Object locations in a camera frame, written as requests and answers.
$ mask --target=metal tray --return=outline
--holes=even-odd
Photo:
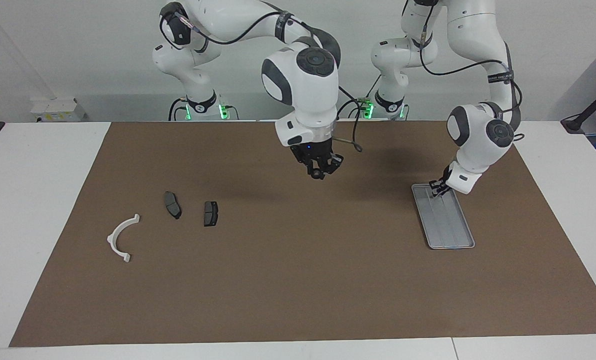
[[[411,190],[429,248],[471,249],[476,246],[453,189],[435,198],[429,184],[414,184]]]

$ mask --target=cable connector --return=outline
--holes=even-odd
[[[420,34],[420,45],[427,42],[427,25],[422,28],[422,33]]]
[[[191,23],[191,21],[189,21],[188,18],[186,18],[183,14],[179,13],[179,12],[175,12],[174,15],[179,18],[180,23],[183,23],[186,27],[190,28],[191,30],[197,32],[200,32],[200,29],[198,29],[195,25],[193,25],[193,23]]]
[[[232,114],[231,114],[231,111],[229,111],[229,109],[234,109],[234,111],[236,111],[236,119],[241,120],[241,114],[238,113],[238,109],[234,105],[224,105],[222,108],[227,110],[227,113],[229,114],[227,119],[232,118]]]

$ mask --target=curved white plastic part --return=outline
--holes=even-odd
[[[113,250],[113,252],[122,256],[122,259],[124,260],[125,263],[128,263],[132,256],[126,252],[122,252],[122,251],[118,250],[118,248],[116,246],[116,240],[118,240],[118,235],[120,235],[120,233],[123,230],[128,228],[130,225],[137,224],[139,221],[140,221],[140,215],[136,214],[133,218],[126,219],[125,221],[120,223],[120,225],[118,225],[115,228],[115,230],[113,230],[111,235],[106,237],[106,242],[108,242],[109,245],[111,245],[111,249]]]

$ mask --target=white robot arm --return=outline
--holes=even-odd
[[[434,75],[465,69],[433,73],[426,67],[438,54],[428,29],[433,29],[442,6],[448,12],[449,46],[485,68],[491,100],[461,105],[451,112],[447,130],[460,149],[442,178],[430,184],[436,195],[449,189],[469,194],[481,175],[509,150],[521,120],[511,55],[496,25],[495,0],[408,0],[401,22],[405,38],[381,41],[374,47],[373,63],[382,74],[375,99],[381,107],[388,106],[388,113],[396,114],[408,83],[401,74],[404,68],[423,66]]]
[[[275,37],[287,44],[264,59],[261,71],[267,93],[294,107],[276,121],[280,143],[291,148],[314,179],[322,180],[339,168],[344,158],[332,151],[332,132],[340,46],[332,35],[258,0],[180,0],[168,3],[160,16],[167,43],[153,51],[154,63],[182,82],[195,119],[220,111],[220,95],[196,67],[216,59],[222,45],[256,37]]]

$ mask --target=brown paper mat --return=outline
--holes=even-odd
[[[596,286],[515,148],[460,196],[476,248],[442,251],[410,187],[455,155],[445,124],[358,136],[316,181],[272,123],[114,123],[10,346],[596,333]],[[125,263],[106,237],[136,213]]]

